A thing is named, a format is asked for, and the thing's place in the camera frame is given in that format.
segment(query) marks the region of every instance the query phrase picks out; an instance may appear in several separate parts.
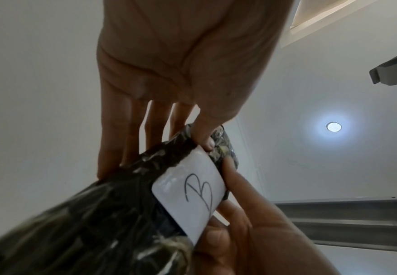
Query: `recessed light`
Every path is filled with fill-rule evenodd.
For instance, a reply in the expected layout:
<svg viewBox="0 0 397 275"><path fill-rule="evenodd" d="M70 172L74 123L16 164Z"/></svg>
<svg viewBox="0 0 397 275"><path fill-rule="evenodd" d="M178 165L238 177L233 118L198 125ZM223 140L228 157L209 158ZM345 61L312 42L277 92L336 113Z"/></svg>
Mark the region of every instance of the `recessed light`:
<svg viewBox="0 0 397 275"><path fill-rule="evenodd" d="M334 133L339 132L342 129L342 125L337 122L330 122L325 127L327 128L327 130Z"/></svg>

